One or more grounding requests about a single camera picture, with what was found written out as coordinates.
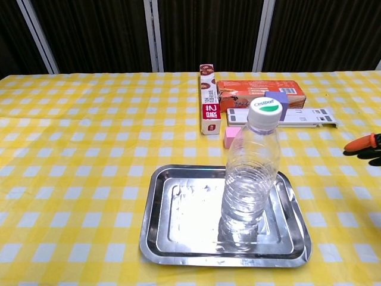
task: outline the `plastic water bottle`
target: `plastic water bottle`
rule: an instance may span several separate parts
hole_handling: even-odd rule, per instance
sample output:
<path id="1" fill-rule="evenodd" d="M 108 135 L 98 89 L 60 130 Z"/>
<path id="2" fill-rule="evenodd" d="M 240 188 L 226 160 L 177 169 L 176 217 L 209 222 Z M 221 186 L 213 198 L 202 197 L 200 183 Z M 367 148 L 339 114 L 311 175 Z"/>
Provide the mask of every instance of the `plastic water bottle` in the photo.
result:
<path id="1" fill-rule="evenodd" d="M 276 127 L 281 113 L 278 101 L 254 99 L 247 124 L 230 146 L 218 240 L 237 250 L 249 250 L 257 240 L 258 223 L 279 167 Z"/>

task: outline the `tray rim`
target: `tray rim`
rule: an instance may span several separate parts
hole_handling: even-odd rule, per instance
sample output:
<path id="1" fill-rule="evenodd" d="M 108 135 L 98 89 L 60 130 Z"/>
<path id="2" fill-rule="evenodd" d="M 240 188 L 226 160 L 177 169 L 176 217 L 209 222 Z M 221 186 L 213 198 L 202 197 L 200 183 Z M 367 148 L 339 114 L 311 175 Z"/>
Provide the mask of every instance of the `tray rim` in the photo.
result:
<path id="1" fill-rule="evenodd" d="M 289 179 L 282 173 L 278 175 L 283 179 L 288 195 L 288 199 L 292 206 L 296 222 L 301 230 L 304 238 L 304 251 L 300 256 L 294 259 L 271 259 L 271 258 L 243 258 L 243 257 L 219 257 L 208 256 L 207 258 L 184 257 L 179 256 L 160 256 L 151 251 L 148 247 L 148 226 L 149 219 L 152 214 L 152 206 L 154 202 L 155 187 L 157 177 L 167 169 L 208 169 L 208 170 L 226 170 L 225 166 L 214 165 L 186 165 L 186 164 L 168 164 L 159 167 L 151 176 L 149 190 L 147 193 L 146 206 L 143 214 L 142 227 L 140 230 L 139 248 L 140 252 L 151 262 L 162 265 L 189 265 L 189 266 L 224 266 L 224 267 L 262 267 L 262 268 L 295 268 L 306 264 L 312 254 L 312 241 L 305 225 L 305 220 L 301 213 L 299 204 L 296 200 L 295 193 L 289 182 Z"/>

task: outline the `green logo on cap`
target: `green logo on cap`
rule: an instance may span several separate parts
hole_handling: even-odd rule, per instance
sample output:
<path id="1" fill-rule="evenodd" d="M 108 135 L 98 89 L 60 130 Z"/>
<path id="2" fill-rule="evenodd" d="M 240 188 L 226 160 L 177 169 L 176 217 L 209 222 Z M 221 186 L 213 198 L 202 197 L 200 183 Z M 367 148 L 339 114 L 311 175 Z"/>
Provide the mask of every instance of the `green logo on cap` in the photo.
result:
<path id="1" fill-rule="evenodd" d="M 262 111 L 266 111 L 266 112 L 271 112 L 271 111 L 275 111 L 279 108 L 278 105 L 270 105 L 270 106 L 263 106 L 260 108 L 260 110 Z"/>

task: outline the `yellow checkered tablecloth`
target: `yellow checkered tablecloth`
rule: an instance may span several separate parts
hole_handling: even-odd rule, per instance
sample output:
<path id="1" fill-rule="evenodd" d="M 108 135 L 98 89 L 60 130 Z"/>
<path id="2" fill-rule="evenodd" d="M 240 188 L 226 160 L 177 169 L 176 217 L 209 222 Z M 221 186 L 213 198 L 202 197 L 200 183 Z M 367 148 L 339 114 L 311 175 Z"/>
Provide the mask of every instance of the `yellow checkered tablecloth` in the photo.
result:
<path id="1" fill-rule="evenodd" d="M 161 266 L 139 252 L 153 171 L 225 163 L 199 127 L 198 73 L 8 76 L 0 81 L 1 285 L 381 285 L 381 167 L 343 146 L 381 133 L 381 73 L 217 73 L 292 79 L 341 126 L 280 129 L 313 241 L 297 269 Z"/>

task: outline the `metal tray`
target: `metal tray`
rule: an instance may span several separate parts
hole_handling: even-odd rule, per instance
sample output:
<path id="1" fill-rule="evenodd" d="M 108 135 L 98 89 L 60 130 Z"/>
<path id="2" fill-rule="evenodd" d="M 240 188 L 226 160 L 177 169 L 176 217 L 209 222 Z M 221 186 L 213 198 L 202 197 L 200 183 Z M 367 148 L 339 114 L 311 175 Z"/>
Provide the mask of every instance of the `metal tray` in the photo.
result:
<path id="1" fill-rule="evenodd" d="M 278 173 L 257 242 L 249 251 L 218 237 L 224 166 L 167 165 L 151 178 L 140 250 L 168 265 L 298 267 L 311 256 L 311 238 L 287 177 Z"/>

